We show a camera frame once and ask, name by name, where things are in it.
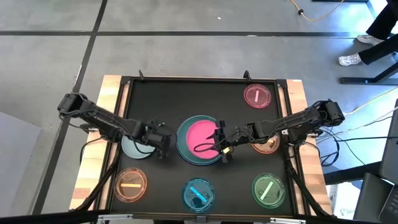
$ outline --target gray floor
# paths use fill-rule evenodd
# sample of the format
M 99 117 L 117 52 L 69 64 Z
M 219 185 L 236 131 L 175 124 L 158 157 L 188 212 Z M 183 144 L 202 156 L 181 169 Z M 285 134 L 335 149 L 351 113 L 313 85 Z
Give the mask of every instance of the gray floor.
M 101 1 L 4 1 L 0 30 L 92 30 Z M 319 17 L 336 3 L 298 2 L 308 16 Z M 100 30 L 230 30 L 264 32 L 364 32 L 373 21 L 364 3 L 344 3 L 320 22 L 296 16 L 290 1 L 109 0 Z M 0 37 L 0 111 L 43 131 L 14 200 L 14 213 L 29 211 L 57 134 L 56 107 L 72 89 L 88 37 Z M 353 39 L 309 37 L 97 37 L 81 92 L 96 101 L 103 75 L 241 77 L 303 80 L 307 101 L 331 98 L 344 112 L 391 89 L 391 86 L 340 85 L 338 77 L 373 77 L 394 63 L 387 56 L 372 65 L 342 67 L 340 55 L 368 48 Z M 347 117 L 335 130 L 370 121 L 393 108 L 398 93 Z M 342 136 L 382 136 L 389 122 Z M 70 128 L 55 171 L 44 212 L 66 211 L 78 172 L 86 134 Z M 364 162 L 381 158 L 384 141 L 350 142 Z M 334 143 L 321 143 L 322 154 Z M 360 165 L 346 146 L 335 165 Z

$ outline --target large petri dish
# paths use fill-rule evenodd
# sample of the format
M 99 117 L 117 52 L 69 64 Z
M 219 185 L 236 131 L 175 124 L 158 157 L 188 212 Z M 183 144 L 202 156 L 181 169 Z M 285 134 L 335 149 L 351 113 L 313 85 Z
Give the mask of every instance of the large petri dish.
M 202 159 L 198 156 L 195 156 L 193 152 L 189 149 L 188 144 L 187 144 L 187 133 L 190 129 L 190 127 L 195 124 L 198 121 L 211 121 L 213 123 L 216 122 L 216 119 L 206 116 L 206 115 L 197 115 L 193 116 L 191 118 L 188 118 L 185 120 L 180 127 L 177 130 L 177 149 L 178 153 L 189 163 L 198 165 L 198 166 L 207 166 L 210 165 L 214 162 L 216 162 L 218 159 L 221 158 L 221 155 L 215 156 L 212 159 Z
M 113 192 L 120 201 L 131 203 L 145 194 L 147 186 L 147 177 L 142 170 L 127 168 L 116 177 Z
M 263 173 L 254 179 L 252 194 L 256 202 L 264 208 L 277 208 L 285 200 L 285 187 L 274 174 Z
M 182 189 L 182 200 L 189 210 L 202 213 L 210 209 L 215 199 L 213 186 L 203 178 L 188 181 Z
M 271 92 L 261 84 L 251 84 L 244 89 L 244 100 L 254 108 L 265 108 L 271 102 Z
M 212 136 L 216 129 L 216 123 L 207 119 L 197 121 L 191 125 L 187 132 L 187 145 L 189 151 L 191 151 L 193 155 L 202 159 L 212 159 L 218 156 L 218 152 L 214 150 L 198 152 L 200 150 L 208 149 L 211 145 L 199 146 L 196 148 L 196 151 L 194 150 L 197 145 L 202 143 L 214 144 L 215 142 L 213 138 L 207 138 Z

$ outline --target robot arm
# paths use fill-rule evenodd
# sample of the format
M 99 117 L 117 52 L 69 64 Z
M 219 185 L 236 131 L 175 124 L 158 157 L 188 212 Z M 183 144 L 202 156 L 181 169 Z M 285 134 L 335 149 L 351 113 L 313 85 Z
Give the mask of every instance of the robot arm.
M 135 119 L 124 119 L 101 108 L 81 93 L 66 94 L 58 106 L 60 116 L 81 118 L 107 140 L 118 142 L 123 136 L 143 145 L 154 146 L 159 157 L 165 157 L 169 146 L 169 136 L 157 133 L 160 126 L 156 122 L 143 123 Z
M 244 128 L 226 129 L 224 121 L 217 121 L 218 129 L 212 136 L 215 144 L 205 150 L 217 150 L 227 154 L 224 161 L 231 159 L 233 150 L 230 147 L 241 144 L 264 144 L 279 131 L 287 130 L 289 143 L 299 144 L 305 141 L 307 134 L 322 127 L 338 126 L 345 120 L 340 107 L 331 100 L 318 101 L 307 109 L 275 121 L 256 121 L 248 123 Z

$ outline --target wooden table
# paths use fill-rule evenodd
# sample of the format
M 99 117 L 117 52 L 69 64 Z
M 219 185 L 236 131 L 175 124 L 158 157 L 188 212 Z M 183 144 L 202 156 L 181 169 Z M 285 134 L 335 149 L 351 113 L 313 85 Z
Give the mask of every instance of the wooden table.
M 116 99 L 118 97 L 120 82 L 120 75 L 105 75 L 101 89 L 99 91 L 99 97 L 97 105 L 113 112 L 116 105 Z M 303 83 L 301 80 L 287 80 L 287 86 L 289 91 L 290 106 L 292 112 L 296 113 L 304 110 L 307 107 L 307 101 L 305 99 Z M 122 100 L 119 109 L 119 115 L 122 116 L 127 98 L 128 84 L 123 88 Z M 282 105 L 283 115 L 287 115 L 285 96 L 282 88 L 279 88 L 280 101 Z M 87 141 L 99 138 L 99 133 L 89 133 Z M 307 141 L 315 144 L 314 138 L 307 138 Z M 114 151 L 116 150 L 117 144 L 113 144 L 111 147 L 112 153 L 109 158 L 113 160 Z M 100 178 L 101 167 L 103 165 L 104 155 L 106 149 L 106 141 L 96 141 L 85 147 L 83 159 L 81 161 L 79 173 L 77 176 L 75 189 L 72 195 L 72 201 L 70 203 L 70 209 L 79 206 L 84 199 L 94 189 Z M 304 173 L 305 185 L 311 192 L 315 200 L 322 206 L 322 208 L 331 214 L 331 207 L 329 203 L 328 194 L 326 192 L 325 180 L 323 178 L 322 167 L 319 160 L 317 149 L 310 145 L 303 145 L 300 147 L 300 157 L 302 161 L 302 169 Z M 109 190 L 109 181 L 106 183 L 103 189 L 103 194 L 99 204 L 99 208 L 105 208 L 106 197 Z M 302 195 L 299 188 L 295 184 L 295 192 L 297 198 L 297 207 L 300 214 L 304 214 L 304 206 L 302 203 Z

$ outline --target pink lid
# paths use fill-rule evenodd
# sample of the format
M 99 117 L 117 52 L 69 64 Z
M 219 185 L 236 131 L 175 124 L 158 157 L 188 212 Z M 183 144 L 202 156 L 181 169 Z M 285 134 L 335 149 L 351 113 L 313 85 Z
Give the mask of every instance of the pink lid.
M 243 95 L 244 100 L 254 108 L 265 108 L 271 102 L 271 92 L 264 85 L 249 85 Z
M 216 129 L 216 123 L 208 120 L 197 121 L 189 127 L 189 130 L 187 132 L 187 146 L 189 150 L 193 153 L 193 155 L 201 159 L 212 159 L 218 155 L 218 152 L 214 150 L 207 150 L 205 152 L 193 151 L 193 148 L 199 144 L 214 143 L 213 138 L 206 138 L 214 134 L 214 130 Z M 211 145 L 200 146 L 197 147 L 197 150 L 207 149 L 210 146 Z

